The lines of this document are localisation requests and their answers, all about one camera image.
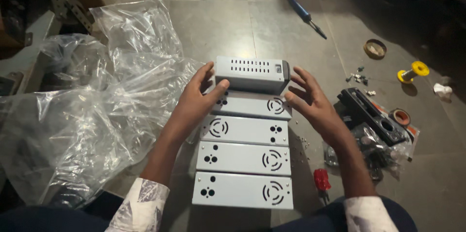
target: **clear plastic wrap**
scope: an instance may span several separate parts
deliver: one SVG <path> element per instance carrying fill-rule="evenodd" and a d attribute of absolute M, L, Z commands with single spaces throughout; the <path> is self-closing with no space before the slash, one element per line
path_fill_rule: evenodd
<path fill-rule="evenodd" d="M 141 161 L 200 62 L 182 57 L 161 0 L 92 9 L 108 37 L 45 41 L 71 90 L 0 98 L 0 163 L 28 205 L 77 208 Z"/>

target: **white patterned sleeve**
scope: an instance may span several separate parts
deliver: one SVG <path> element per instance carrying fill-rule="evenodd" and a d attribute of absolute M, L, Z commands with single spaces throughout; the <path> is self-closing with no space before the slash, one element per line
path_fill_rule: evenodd
<path fill-rule="evenodd" d="M 349 232 L 398 232 L 380 197 L 344 201 Z"/>
<path fill-rule="evenodd" d="M 162 184 L 137 178 L 105 231 L 157 232 L 169 193 Z"/>

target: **solder wire spool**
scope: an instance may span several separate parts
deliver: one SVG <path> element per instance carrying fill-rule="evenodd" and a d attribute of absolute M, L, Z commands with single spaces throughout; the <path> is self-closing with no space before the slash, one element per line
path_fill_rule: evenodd
<path fill-rule="evenodd" d="M 412 83 L 416 76 L 426 76 L 429 74 L 428 66 L 420 61 L 411 64 L 411 70 L 400 70 L 397 74 L 398 80 L 404 84 Z"/>

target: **black plastic part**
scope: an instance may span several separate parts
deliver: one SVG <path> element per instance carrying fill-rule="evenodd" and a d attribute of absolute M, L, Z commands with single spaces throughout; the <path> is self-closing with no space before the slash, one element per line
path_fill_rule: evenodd
<path fill-rule="evenodd" d="M 395 128 L 358 88 L 342 90 L 338 99 L 348 108 L 354 119 L 366 122 L 388 146 L 406 140 L 404 134 Z"/>
<path fill-rule="evenodd" d="M 283 90 L 287 87 L 289 81 L 290 81 L 290 65 L 287 61 L 282 61 L 282 69 L 283 69 L 283 85 L 280 88 L 280 93 L 283 92 Z"/>

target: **grey tile floor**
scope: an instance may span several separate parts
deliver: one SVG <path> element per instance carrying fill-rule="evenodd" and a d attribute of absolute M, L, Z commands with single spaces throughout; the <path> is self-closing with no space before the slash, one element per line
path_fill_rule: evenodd
<path fill-rule="evenodd" d="M 309 70 L 330 101 L 343 89 L 362 85 L 344 80 L 357 67 L 371 78 L 376 102 L 388 109 L 402 108 L 421 129 L 413 161 L 404 165 L 397 181 L 388 174 L 377 191 L 402 205 L 420 231 L 466 231 L 466 98 L 465 76 L 458 56 L 435 55 L 421 36 L 406 28 L 409 18 L 360 0 L 298 0 L 311 12 L 329 37 L 323 40 L 302 23 L 286 0 L 167 0 L 173 26 L 185 57 L 203 62 L 218 55 L 284 59 Z M 383 60 L 368 58 L 362 45 L 370 38 L 383 41 Z M 422 60 L 431 67 L 427 78 L 416 78 L 411 87 L 396 80 L 400 69 Z M 457 80 L 452 103 L 438 100 L 432 86 L 441 75 Z M 323 167 L 322 139 L 304 118 L 295 113 L 289 124 L 292 157 L 304 159 L 292 169 L 293 211 L 235 209 L 191 205 L 197 147 L 183 145 L 173 170 L 172 192 L 166 203 L 162 231 L 237 231 L 279 225 L 311 214 L 322 207 L 312 181 L 314 169 Z M 294 136 L 304 136 L 304 150 Z M 124 196 L 144 162 L 126 169 L 107 189 Z M 330 198 L 343 195 L 341 178 L 330 175 Z"/>

